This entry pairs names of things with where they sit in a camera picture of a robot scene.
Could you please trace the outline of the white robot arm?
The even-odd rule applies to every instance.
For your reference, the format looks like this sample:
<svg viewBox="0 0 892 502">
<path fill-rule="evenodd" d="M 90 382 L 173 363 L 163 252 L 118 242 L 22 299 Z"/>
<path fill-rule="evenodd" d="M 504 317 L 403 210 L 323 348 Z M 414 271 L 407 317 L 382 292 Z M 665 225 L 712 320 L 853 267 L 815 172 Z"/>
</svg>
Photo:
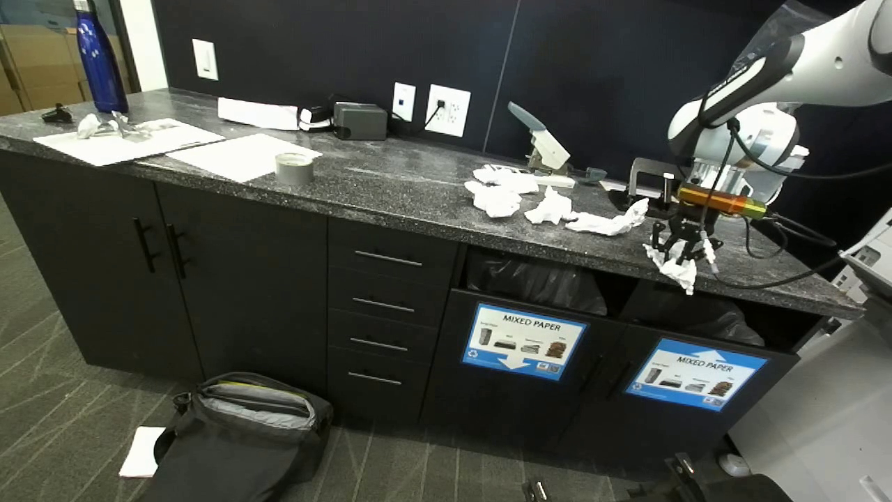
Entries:
<svg viewBox="0 0 892 502">
<path fill-rule="evenodd" d="M 861 0 L 844 15 L 773 41 L 747 66 L 669 119 L 669 150 L 685 165 L 659 257 L 715 257 L 716 214 L 766 217 L 810 149 L 801 105 L 878 105 L 892 100 L 892 4 Z"/>
</svg>

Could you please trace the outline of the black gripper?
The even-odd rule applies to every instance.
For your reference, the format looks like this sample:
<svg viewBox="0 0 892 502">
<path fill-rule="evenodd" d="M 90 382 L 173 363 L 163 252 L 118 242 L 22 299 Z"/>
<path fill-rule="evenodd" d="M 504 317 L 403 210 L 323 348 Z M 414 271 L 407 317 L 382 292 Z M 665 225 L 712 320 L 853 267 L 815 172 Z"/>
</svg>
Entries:
<svg viewBox="0 0 892 502">
<path fill-rule="evenodd" d="M 685 204 L 659 204 L 652 210 L 649 242 L 662 252 L 659 271 L 676 273 L 683 267 L 683 257 L 704 257 L 712 273 L 716 267 L 716 252 L 723 239 L 716 238 L 716 211 Z"/>
</svg>

